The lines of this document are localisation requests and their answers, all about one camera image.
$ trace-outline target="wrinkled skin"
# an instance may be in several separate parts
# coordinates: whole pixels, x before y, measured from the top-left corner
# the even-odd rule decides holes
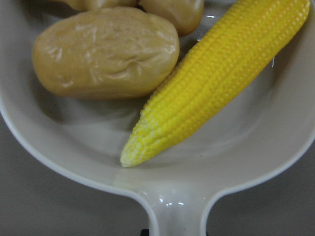
[[[148,13],[168,19],[180,36],[198,27],[204,10],[204,0],[140,0],[139,4]]]
[[[83,99],[128,99],[153,91],[179,55],[175,27],[137,8],[79,13],[45,30],[32,60],[50,92]]]
[[[137,0],[52,0],[67,3],[78,11],[89,11],[104,7],[131,6],[137,5]]]

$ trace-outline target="gray surface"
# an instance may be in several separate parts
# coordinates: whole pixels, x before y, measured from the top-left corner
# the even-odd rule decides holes
[[[132,199],[70,181],[39,163],[0,119],[0,236],[139,236],[146,212]],[[314,236],[315,144],[290,169],[221,198],[209,236]]]

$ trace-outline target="yellow corn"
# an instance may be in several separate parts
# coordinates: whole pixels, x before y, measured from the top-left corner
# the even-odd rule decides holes
[[[238,0],[145,104],[122,166],[136,166],[192,135],[292,39],[309,8],[309,0]]]

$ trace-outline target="corn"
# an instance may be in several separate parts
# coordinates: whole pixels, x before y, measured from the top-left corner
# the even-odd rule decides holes
[[[133,167],[191,136],[292,39],[309,0],[239,0],[156,89],[121,155]]]

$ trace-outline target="bowl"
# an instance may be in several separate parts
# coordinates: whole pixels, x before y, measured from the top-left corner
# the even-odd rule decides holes
[[[181,38],[181,56],[232,0],[209,0],[200,26]],[[77,12],[39,0],[2,0],[0,110],[21,145],[41,163],[84,185],[138,201],[150,236],[206,235],[222,196],[278,175],[315,137],[315,16],[262,73],[184,142],[135,168],[121,150],[147,97],[83,101],[56,97],[38,82],[32,44],[49,25]]]

